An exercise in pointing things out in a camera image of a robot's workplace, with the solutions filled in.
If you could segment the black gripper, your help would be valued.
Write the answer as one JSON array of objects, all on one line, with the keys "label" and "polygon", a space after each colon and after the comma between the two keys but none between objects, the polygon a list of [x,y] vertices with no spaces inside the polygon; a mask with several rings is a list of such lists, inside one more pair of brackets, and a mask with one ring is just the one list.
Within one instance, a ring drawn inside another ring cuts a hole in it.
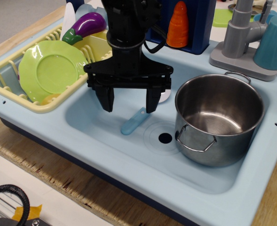
[{"label": "black gripper", "polygon": [[113,111],[114,88],[147,89],[146,112],[156,110],[161,93],[171,88],[171,66],[147,58],[142,45],[110,44],[112,56],[84,66],[87,84],[107,112]]}]

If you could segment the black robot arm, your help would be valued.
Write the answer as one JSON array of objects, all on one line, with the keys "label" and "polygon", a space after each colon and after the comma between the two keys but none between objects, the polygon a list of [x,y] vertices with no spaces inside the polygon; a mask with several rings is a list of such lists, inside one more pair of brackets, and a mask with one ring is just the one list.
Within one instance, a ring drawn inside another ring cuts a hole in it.
[{"label": "black robot arm", "polygon": [[171,66],[147,58],[142,52],[149,29],[163,40],[150,53],[166,43],[166,33],[157,25],[161,3],[156,0],[104,0],[108,18],[107,42],[112,57],[84,66],[87,85],[95,91],[102,108],[113,110],[114,89],[145,89],[146,111],[156,110],[161,94],[171,88]]}]

